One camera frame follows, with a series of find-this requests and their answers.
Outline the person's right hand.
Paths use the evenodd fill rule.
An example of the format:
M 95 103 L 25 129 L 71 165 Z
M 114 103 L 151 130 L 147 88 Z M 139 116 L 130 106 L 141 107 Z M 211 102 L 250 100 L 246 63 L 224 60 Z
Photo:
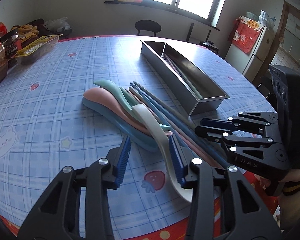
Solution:
M 261 182 L 261 184 L 264 187 L 269 187 L 271 185 L 271 183 L 273 183 L 273 181 L 271 181 L 269 179 L 266 179 L 266 178 L 263 178 L 262 176 L 259 176 L 259 175 L 256 175 L 256 174 L 254 176 L 257 180 L 259 180 Z M 290 182 L 290 181 L 293 181 L 293 182 L 300 181 L 300 170 L 291 169 L 287 173 L 285 178 L 283 178 L 282 180 L 279 180 L 279 183 L 286 183 L 286 182 Z

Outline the forearm in white sleeve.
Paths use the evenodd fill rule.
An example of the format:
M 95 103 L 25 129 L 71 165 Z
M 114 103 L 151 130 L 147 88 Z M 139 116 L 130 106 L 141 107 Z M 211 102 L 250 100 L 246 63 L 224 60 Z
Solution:
M 300 219 L 300 191 L 291 196 L 281 194 L 278 201 L 280 206 L 280 229 L 291 229 Z

